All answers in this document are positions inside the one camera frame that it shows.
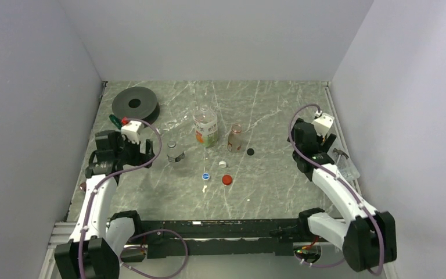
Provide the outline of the clear bottle black label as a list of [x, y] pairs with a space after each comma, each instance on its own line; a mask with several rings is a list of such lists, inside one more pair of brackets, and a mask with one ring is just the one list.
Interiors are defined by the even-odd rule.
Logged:
[[180, 162], [185, 158], [184, 149], [174, 140], [167, 143], [167, 158], [171, 163]]

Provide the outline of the clear Pocari Sweat bottle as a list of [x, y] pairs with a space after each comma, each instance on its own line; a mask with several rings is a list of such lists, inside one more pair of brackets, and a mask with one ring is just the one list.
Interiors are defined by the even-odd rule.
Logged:
[[171, 119], [162, 123], [160, 131], [166, 133], [174, 129], [178, 129], [187, 122], [188, 118]]

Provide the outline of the green fruit tea bottle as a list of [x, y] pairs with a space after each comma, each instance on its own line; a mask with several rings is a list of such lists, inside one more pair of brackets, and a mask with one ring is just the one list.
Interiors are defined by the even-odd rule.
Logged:
[[208, 105], [202, 105], [193, 114], [195, 135], [205, 148], [213, 146], [218, 140], [218, 117]]

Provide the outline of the small orange cap bottle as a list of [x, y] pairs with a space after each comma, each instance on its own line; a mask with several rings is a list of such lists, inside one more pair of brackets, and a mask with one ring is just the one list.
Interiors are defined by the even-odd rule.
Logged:
[[237, 152], [242, 147], [242, 126], [235, 123], [231, 127], [228, 135], [227, 150], [230, 152]]

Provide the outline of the red orange bottle cap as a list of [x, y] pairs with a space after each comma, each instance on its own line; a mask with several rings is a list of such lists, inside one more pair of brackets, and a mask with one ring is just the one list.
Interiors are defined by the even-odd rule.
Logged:
[[233, 178], [230, 175], [224, 175], [222, 176], [221, 181], [224, 185], [231, 185], [233, 182]]

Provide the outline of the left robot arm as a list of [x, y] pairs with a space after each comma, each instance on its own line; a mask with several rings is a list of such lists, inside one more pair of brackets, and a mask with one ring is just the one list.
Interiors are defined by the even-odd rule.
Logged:
[[78, 222], [68, 241], [55, 249], [62, 278], [118, 278], [124, 245], [138, 243], [144, 234], [134, 210], [114, 214], [113, 224], [107, 221], [124, 166], [150, 168], [155, 160], [152, 140], [107, 130], [96, 133], [95, 145], [85, 169], [87, 190]]

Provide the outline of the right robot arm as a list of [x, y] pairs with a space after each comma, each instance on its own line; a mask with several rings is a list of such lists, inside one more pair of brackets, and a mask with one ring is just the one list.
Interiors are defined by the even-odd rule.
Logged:
[[395, 219], [360, 197], [341, 175], [327, 153], [326, 142], [335, 136], [321, 135], [316, 131], [320, 126], [318, 119], [309, 123], [298, 118], [290, 125], [287, 140], [298, 170], [326, 194], [343, 219], [336, 220], [320, 208], [306, 210], [299, 214], [297, 235], [303, 241], [316, 236], [327, 240], [356, 272], [381, 268], [397, 259]]

